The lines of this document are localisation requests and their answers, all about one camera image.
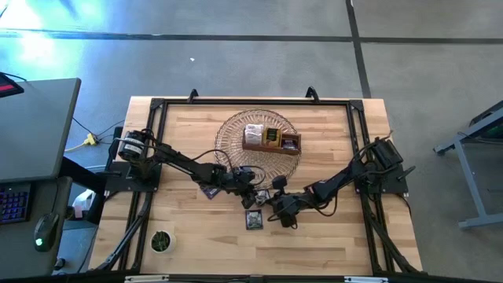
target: small wooden tray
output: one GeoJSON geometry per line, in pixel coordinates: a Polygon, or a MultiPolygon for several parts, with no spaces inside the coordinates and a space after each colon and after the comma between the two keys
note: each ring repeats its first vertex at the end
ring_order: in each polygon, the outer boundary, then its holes
{"type": "Polygon", "coordinates": [[[283,141],[286,139],[291,139],[293,141],[297,141],[297,150],[294,149],[283,149],[277,146],[266,146],[266,145],[249,145],[245,143],[244,139],[244,130],[243,130],[243,149],[253,150],[253,151],[261,151],[267,153],[281,153],[281,154],[289,154],[289,155],[298,155],[301,152],[301,135],[300,134],[290,134],[290,133],[281,133],[281,141],[280,145],[283,145],[283,141]]]}

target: yellow cable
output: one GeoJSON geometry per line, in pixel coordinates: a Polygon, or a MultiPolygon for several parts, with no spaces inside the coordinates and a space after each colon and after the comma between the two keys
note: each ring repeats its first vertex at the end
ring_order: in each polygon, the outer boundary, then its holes
{"type": "Polygon", "coordinates": [[[72,151],[72,150],[74,150],[74,149],[78,149],[78,148],[80,148],[80,147],[83,147],[84,145],[86,145],[86,143],[85,143],[85,142],[83,142],[81,145],[74,146],[74,147],[72,147],[71,149],[65,149],[64,151],[67,153],[67,152],[72,151]]]}

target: computer mouse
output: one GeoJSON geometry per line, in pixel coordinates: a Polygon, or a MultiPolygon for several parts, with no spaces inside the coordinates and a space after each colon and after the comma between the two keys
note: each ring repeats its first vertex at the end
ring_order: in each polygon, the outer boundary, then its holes
{"type": "Polygon", "coordinates": [[[60,216],[55,212],[45,214],[39,219],[33,236],[35,250],[47,252],[53,247],[59,219],[60,216]]]}

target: black metal frame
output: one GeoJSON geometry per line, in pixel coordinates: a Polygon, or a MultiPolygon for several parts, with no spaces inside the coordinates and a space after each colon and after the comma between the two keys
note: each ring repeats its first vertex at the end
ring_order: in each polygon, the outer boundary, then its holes
{"type": "MultiPolygon", "coordinates": [[[[156,113],[160,110],[160,122],[159,122],[159,128],[157,131],[156,138],[161,142],[163,138],[163,133],[164,133],[164,125],[166,123],[166,118],[167,118],[167,110],[169,105],[312,105],[312,106],[342,106],[346,109],[347,113],[347,122],[349,125],[349,130],[350,130],[350,139],[351,139],[351,144],[353,148],[353,152],[356,153],[359,150],[359,144],[358,144],[358,137],[356,134],[356,127],[355,127],[355,122],[354,122],[354,113],[356,112],[358,115],[360,127],[362,129],[362,137],[363,137],[363,142],[364,145],[367,145],[370,143],[370,138],[369,138],[369,132],[367,129],[366,125],[366,120],[365,120],[365,110],[363,107],[363,101],[362,100],[320,100],[318,94],[316,93],[316,90],[310,86],[309,89],[307,90],[306,97],[312,97],[312,100],[307,100],[307,99],[236,99],[236,98],[226,98],[226,99],[221,99],[221,98],[203,98],[203,99],[195,99],[195,97],[199,96],[197,94],[196,90],[192,90],[192,93],[190,94],[189,98],[153,98],[150,104],[150,111],[149,111],[149,118],[147,121],[146,127],[149,129],[152,129],[153,126],[153,121],[156,116],[156,113]]],[[[356,185],[356,191],[360,192],[361,188],[356,185]]],[[[131,199],[131,206],[130,206],[130,211],[127,219],[127,226],[126,230],[128,230],[132,223],[134,223],[134,220],[136,219],[136,211],[138,209],[138,201],[140,199],[140,193],[139,192],[134,192],[133,197],[131,199]]],[[[362,202],[362,207],[365,205],[365,203],[369,203],[368,197],[364,193],[360,193],[360,199],[362,202]]],[[[380,200],[380,198],[375,199],[375,209],[376,209],[376,216],[377,216],[377,222],[383,227],[384,232],[387,233],[386,230],[386,222],[384,219],[384,210],[383,210],[383,205],[380,200]]],[[[134,257],[134,262],[132,265],[132,270],[138,271],[140,270],[141,266],[141,261],[143,257],[143,249],[145,246],[145,235],[146,235],[146,230],[148,226],[148,220],[149,218],[145,218],[145,221],[141,224],[140,228],[140,236],[138,238],[138,246],[137,250],[135,253],[134,257]]],[[[377,258],[377,250],[376,250],[376,243],[374,239],[374,234],[373,234],[373,227],[369,220],[367,218],[364,218],[364,223],[365,223],[365,231],[366,231],[366,237],[367,237],[367,244],[369,246],[369,256],[370,256],[370,262],[372,265],[372,271],[373,274],[378,274],[383,272],[383,269],[381,268],[379,264],[379,260],[377,258]]],[[[127,246],[123,250],[123,254],[121,255],[121,258],[119,260],[119,270],[125,270],[126,265],[127,265],[127,258],[129,255],[129,245],[130,243],[127,243],[127,246]]],[[[393,263],[393,259],[391,258],[390,251],[388,249],[384,248],[384,258],[385,258],[385,264],[386,264],[386,271],[394,272],[395,271],[395,266],[393,263]]]]}

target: wooden table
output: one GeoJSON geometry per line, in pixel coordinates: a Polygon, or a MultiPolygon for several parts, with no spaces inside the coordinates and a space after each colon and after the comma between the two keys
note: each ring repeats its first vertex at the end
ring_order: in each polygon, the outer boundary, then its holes
{"type": "MultiPolygon", "coordinates": [[[[151,97],[132,97],[123,133],[145,127],[151,97]]],[[[386,136],[390,127],[384,101],[364,100],[371,140],[386,136]]],[[[265,108],[280,113],[302,134],[303,153],[295,174],[288,180],[288,192],[333,176],[353,156],[344,107],[295,105],[170,105],[163,142],[189,157],[213,149],[220,126],[237,112],[265,108]]],[[[215,162],[209,154],[200,162],[215,162]]],[[[102,263],[123,236],[132,193],[118,193],[107,201],[97,232],[90,267],[102,263]]],[[[333,203],[326,211],[333,209],[333,203]]],[[[417,269],[421,268],[413,225],[404,201],[383,196],[387,228],[391,239],[417,269]]],[[[264,207],[263,216],[272,214],[264,207]]],[[[330,218],[315,210],[297,216],[297,230],[280,222],[264,222],[263,230],[245,228],[240,198],[221,192],[209,200],[190,177],[163,166],[161,184],[154,195],[142,273],[164,274],[290,274],[370,275],[370,260],[362,206],[353,185],[339,192],[337,213],[330,218]],[[157,230],[177,237],[176,249],[156,254],[149,247],[157,230]]],[[[129,264],[134,258],[133,239],[129,264]]],[[[382,244],[376,245],[384,266],[382,244]]]]}

